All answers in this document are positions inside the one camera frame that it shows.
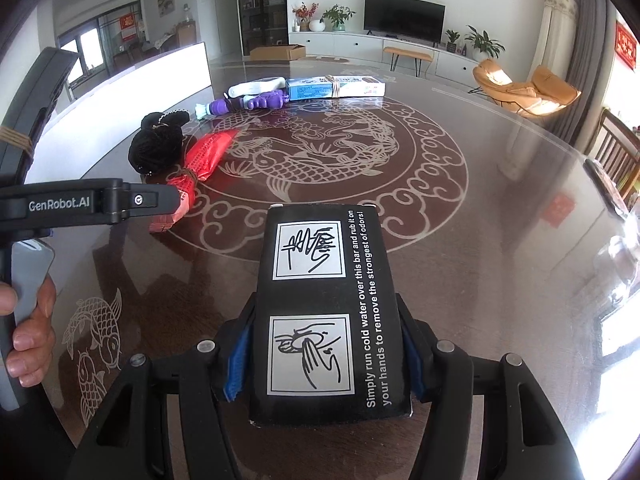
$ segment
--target cardboard box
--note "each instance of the cardboard box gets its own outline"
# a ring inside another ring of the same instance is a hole
[[[385,84],[370,75],[335,75],[287,80],[289,99],[328,97],[382,97]]]
[[[398,304],[376,208],[270,208],[253,329],[250,420],[409,416]]]
[[[306,48],[303,45],[270,45],[254,48],[250,59],[251,61],[293,61],[305,56]]]

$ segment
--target red package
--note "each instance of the red package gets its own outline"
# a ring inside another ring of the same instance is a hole
[[[169,186],[175,186],[180,191],[178,209],[171,215],[155,216],[149,226],[149,232],[167,231],[188,213],[195,200],[195,179],[204,182],[211,176],[236,133],[238,130],[207,134],[193,145],[184,157],[184,174],[167,182]]]

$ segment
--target purple toy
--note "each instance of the purple toy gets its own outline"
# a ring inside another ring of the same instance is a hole
[[[284,90],[263,92],[259,95],[216,99],[208,105],[196,105],[197,120],[205,116],[220,116],[236,110],[254,110],[254,108],[270,108],[279,110],[289,102],[289,94]]]

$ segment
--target flower pot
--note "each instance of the flower pot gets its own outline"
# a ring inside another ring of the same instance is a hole
[[[479,48],[474,49],[474,59],[478,63],[482,63],[485,59],[489,59],[490,57],[491,56],[489,56],[486,52],[482,52]]]
[[[326,25],[321,20],[311,20],[309,22],[309,29],[311,32],[322,32]]]

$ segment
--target round table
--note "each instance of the round table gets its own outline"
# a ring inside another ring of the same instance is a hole
[[[522,355],[586,478],[608,478],[640,433],[638,325],[634,298],[613,309],[594,271],[594,256],[623,234],[623,223],[583,158],[482,98],[372,68],[308,60],[222,66],[212,70],[212,90],[220,96],[244,80],[325,74],[376,76],[386,96],[192,120],[185,149],[211,131],[241,132],[174,228],[151,235],[141,218],[56,231],[58,342],[45,388],[72,440],[130,355],[183,352],[239,314],[256,287],[268,206],[375,203],[396,291],[413,316],[468,354]],[[193,117],[194,104],[210,96],[203,90],[172,109]],[[139,182],[127,161],[130,139],[85,177]],[[102,316],[93,330],[82,314],[89,309]],[[174,467],[184,478],[175,399],[168,403]],[[245,478],[391,479],[408,477],[429,408],[414,399],[411,418],[295,429],[252,426],[246,394],[222,411]],[[475,398],[465,478],[478,468],[481,427]]]

